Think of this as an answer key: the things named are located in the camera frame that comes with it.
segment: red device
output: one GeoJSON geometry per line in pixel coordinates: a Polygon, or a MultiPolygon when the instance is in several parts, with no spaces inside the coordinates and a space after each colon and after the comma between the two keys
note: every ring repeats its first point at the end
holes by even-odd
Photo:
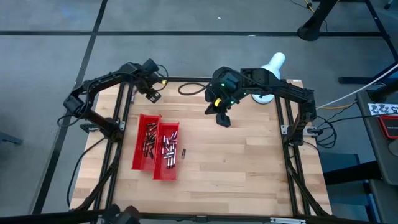
{"type": "Polygon", "coordinates": [[[386,139],[398,139],[398,116],[380,116],[379,124],[386,139]]]}

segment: sticker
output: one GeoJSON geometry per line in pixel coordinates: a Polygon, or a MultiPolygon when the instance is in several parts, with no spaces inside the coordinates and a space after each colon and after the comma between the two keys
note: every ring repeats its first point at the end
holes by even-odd
{"type": "Polygon", "coordinates": [[[398,105],[391,105],[387,103],[368,103],[371,115],[393,114],[398,115],[398,105]]]}

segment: cable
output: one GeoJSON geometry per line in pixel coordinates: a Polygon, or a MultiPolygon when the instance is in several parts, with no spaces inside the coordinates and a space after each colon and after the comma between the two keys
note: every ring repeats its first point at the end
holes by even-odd
{"type": "Polygon", "coordinates": [[[344,108],[349,108],[350,106],[352,106],[353,104],[348,104],[348,105],[343,105],[343,106],[332,106],[332,107],[322,107],[322,109],[326,109],[326,110],[338,110],[338,109],[344,109],[344,108]]]}
{"type": "Polygon", "coordinates": [[[355,93],[357,93],[357,92],[359,92],[359,91],[362,91],[362,90],[366,89],[367,87],[373,85],[374,83],[376,83],[376,82],[379,81],[380,79],[384,78],[386,75],[388,75],[391,71],[393,71],[393,70],[396,69],[396,68],[398,68],[398,64],[395,65],[394,67],[392,67],[390,70],[386,71],[386,72],[385,72],[384,74],[382,74],[379,78],[377,78],[377,79],[371,81],[371,82],[370,82],[369,84],[367,84],[366,86],[364,86],[364,87],[362,87],[362,88],[360,88],[360,89],[358,89],[358,90],[356,90],[356,91],[354,91],[354,92],[352,92],[352,93],[350,93],[350,94],[347,94],[347,95],[345,95],[345,96],[343,96],[343,97],[341,97],[341,98],[339,98],[339,99],[337,99],[337,100],[335,100],[335,101],[332,101],[332,102],[329,102],[329,103],[327,103],[327,104],[325,104],[325,105],[319,106],[319,107],[317,108],[317,110],[320,109],[320,108],[326,107],[326,106],[328,106],[328,105],[331,105],[331,104],[333,104],[333,103],[336,103],[336,102],[338,102],[338,101],[340,101],[340,100],[342,100],[342,99],[345,99],[345,98],[347,98],[347,97],[349,97],[349,96],[351,96],[351,95],[353,95],[353,94],[355,94],[355,93]]]}
{"type": "Polygon", "coordinates": [[[304,143],[305,143],[305,144],[309,144],[310,146],[314,147],[314,148],[319,152],[318,147],[314,146],[314,144],[309,143],[309,142],[306,142],[306,141],[304,141],[304,143]]]}
{"type": "Polygon", "coordinates": [[[77,163],[76,163],[76,165],[75,165],[75,169],[73,170],[72,177],[70,178],[70,182],[69,182],[68,190],[67,190],[67,204],[68,204],[68,208],[70,207],[70,201],[69,201],[70,188],[72,187],[73,178],[75,177],[76,170],[77,170],[77,167],[79,166],[79,163],[80,163],[81,159],[83,158],[83,156],[84,156],[87,152],[89,152],[90,150],[92,150],[95,146],[97,146],[99,143],[101,143],[101,141],[103,141],[104,139],[105,139],[105,137],[103,137],[103,138],[100,139],[98,142],[96,142],[96,143],[94,143],[92,146],[90,146],[87,150],[85,150],[85,151],[80,155],[79,159],[77,160],[77,163]]]}
{"type": "Polygon", "coordinates": [[[296,156],[296,153],[293,153],[293,156],[289,156],[289,159],[292,159],[296,156]]]}
{"type": "Polygon", "coordinates": [[[331,118],[327,119],[327,121],[330,121],[330,120],[333,119],[335,116],[341,114],[342,112],[344,112],[344,110],[347,110],[348,108],[352,107],[352,106],[355,105],[356,103],[358,103],[358,102],[355,101],[354,103],[350,104],[348,107],[342,109],[340,112],[335,113],[331,118]]]}
{"type": "Polygon", "coordinates": [[[328,130],[328,129],[331,129],[331,130],[332,130],[332,134],[329,135],[328,137],[324,138],[324,139],[321,139],[321,140],[318,139],[322,134],[319,135],[319,136],[317,136],[317,137],[315,138],[315,140],[316,140],[316,142],[317,142],[317,145],[318,145],[318,146],[321,146],[321,147],[324,147],[325,149],[331,149],[331,148],[333,148],[333,147],[335,146],[335,144],[336,144],[336,140],[337,140],[337,132],[336,132],[336,129],[335,129],[335,127],[333,127],[333,125],[332,125],[328,120],[326,120],[325,118],[322,118],[321,116],[317,116],[317,118],[320,118],[320,119],[324,120],[324,123],[323,123],[323,124],[329,125],[329,127],[322,128],[322,129],[321,129],[322,133],[324,132],[324,130],[328,130]],[[332,141],[330,141],[330,142],[328,142],[328,143],[323,143],[323,142],[325,142],[326,140],[329,140],[329,139],[332,138],[332,137],[333,137],[333,140],[332,140],[332,141]]]}
{"type": "Polygon", "coordinates": [[[206,90],[206,88],[209,87],[209,85],[210,85],[210,83],[208,83],[207,85],[204,85],[202,83],[187,82],[187,83],[184,83],[184,84],[180,85],[180,87],[178,88],[177,91],[178,91],[179,94],[181,94],[183,96],[193,96],[193,95],[196,95],[196,94],[202,92],[203,90],[206,90]],[[200,90],[198,90],[198,91],[194,91],[193,93],[183,93],[183,92],[181,92],[181,89],[183,87],[187,86],[187,85],[198,85],[198,86],[202,86],[202,88],[200,90]]]}
{"type": "Polygon", "coordinates": [[[375,115],[369,115],[369,116],[355,116],[355,117],[350,117],[350,118],[341,118],[341,119],[337,119],[334,121],[330,121],[330,123],[335,123],[335,122],[339,122],[339,121],[346,121],[349,119],[358,119],[358,118],[372,118],[375,116],[385,116],[385,115],[398,115],[398,113],[392,113],[392,114],[375,114],[375,115]]]}
{"type": "Polygon", "coordinates": [[[328,22],[327,22],[326,20],[324,20],[324,22],[325,22],[325,29],[326,29],[326,32],[329,32],[329,30],[328,30],[328,22]]]}
{"type": "Polygon", "coordinates": [[[73,117],[73,115],[67,114],[67,115],[64,115],[64,116],[58,118],[58,120],[57,120],[57,125],[58,125],[58,127],[65,128],[65,127],[72,126],[72,125],[76,124],[76,123],[81,119],[81,116],[80,116],[79,118],[77,118],[76,120],[74,120],[74,122],[72,122],[72,123],[70,123],[70,124],[67,124],[67,125],[62,125],[62,124],[60,123],[61,120],[64,119],[64,118],[68,118],[68,117],[73,117]]]}
{"type": "Polygon", "coordinates": [[[307,4],[307,8],[308,8],[309,10],[311,10],[312,13],[315,13],[315,10],[313,10],[313,8],[312,8],[312,3],[309,3],[307,0],[304,0],[304,1],[305,1],[305,3],[307,4]]]}
{"type": "Polygon", "coordinates": [[[167,71],[167,69],[163,66],[163,65],[157,65],[159,67],[162,67],[164,69],[164,71],[166,72],[166,77],[164,75],[162,75],[160,72],[158,72],[158,74],[162,77],[165,78],[166,83],[164,84],[164,86],[156,91],[162,91],[164,90],[164,88],[166,88],[167,84],[169,84],[169,72],[167,71]]]}
{"type": "Polygon", "coordinates": [[[302,6],[299,3],[297,3],[297,2],[293,2],[293,0],[290,0],[290,2],[295,4],[296,6],[300,6],[300,7],[303,7],[304,9],[307,9],[305,6],[302,6]]]}

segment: white cable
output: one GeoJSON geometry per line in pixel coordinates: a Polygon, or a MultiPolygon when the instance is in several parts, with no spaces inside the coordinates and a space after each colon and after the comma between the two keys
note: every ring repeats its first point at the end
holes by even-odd
{"type": "Polygon", "coordinates": [[[340,99],[337,99],[337,100],[332,101],[332,102],[330,102],[330,103],[327,103],[327,104],[325,104],[325,105],[319,106],[319,107],[317,108],[317,110],[320,109],[320,108],[329,106],[329,105],[331,105],[331,104],[333,104],[333,103],[336,103],[337,101],[340,101],[340,100],[342,100],[342,99],[345,99],[345,98],[347,98],[347,97],[349,97],[349,96],[351,96],[351,95],[353,95],[353,94],[355,94],[355,93],[357,93],[357,92],[359,92],[359,91],[362,91],[362,90],[366,89],[367,87],[373,85],[373,83],[376,83],[377,81],[379,81],[380,79],[382,79],[383,77],[385,77],[388,73],[390,73],[391,71],[393,71],[393,70],[396,69],[397,67],[398,67],[398,64],[395,65],[394,67],[392,67],[390,70],[386,71],[386,72],[385,72],[384,74],[382,74],[379,78],[377,78],[377,79],[373,80],[371,83],[367,84],[366,86],[364,86],[364,87],[362,87],[362,88],[360,88],[360,89],[358,89],[358,90],[356,90],[356,91],[354,91],[354,92],[352,92],[352,93],[350,93],[350,94],[348,94],[348,95],[345,95],[345,96],[341,97],[340,99]]]}

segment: black cable bundle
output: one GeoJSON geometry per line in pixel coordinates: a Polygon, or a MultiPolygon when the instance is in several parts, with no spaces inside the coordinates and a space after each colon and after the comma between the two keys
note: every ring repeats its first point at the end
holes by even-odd
{"type": "Polygon", "coordinates": [[[324,120],[324,122],[323,122],[321,125],[318,125],[317,129],[319,129],[319,128],[320,128],[321,126],[323,126],[324,124],[327,124],[328,127],[321,128],[320,130],[321,130],[322,132],[324,132],[325,130],[329,130],[329,129],[332,130],[332,133],[331,133],[328,137],[319,140],[319,139],[318,139],[318,138],[320,137],[320,135],[319,135],[319,136],[316,138],[316,142],[317,142],[317,145],[318,145],[318,146],[324,147],[325,149],[331,149],[331,148],[333,148],[333,147],[335,146],[336,140],[337,140],[337,132],[336,132],[335,127],[333,127],[333,124],[332,124],[332,123],[334,123],[334,122],[336,122],[336,121],[330,121],[330,120],[333,119],[335,116],[337,116],[337,115],[341,114],[342,112],[344,112],[344,110],[347,110],[348,108],[352,107],[352,106],[355,105],[356,103],[357,103],[357,102],[355,101],[355,102],[352,103],[349,107],[342,109],[340,112],[334,114],[334,115],[333,115],[331,118],[329,118],[329,119],[325,119],[325,118],[322,118],[321,116],[317,116],[318,118],[324,120]]]}

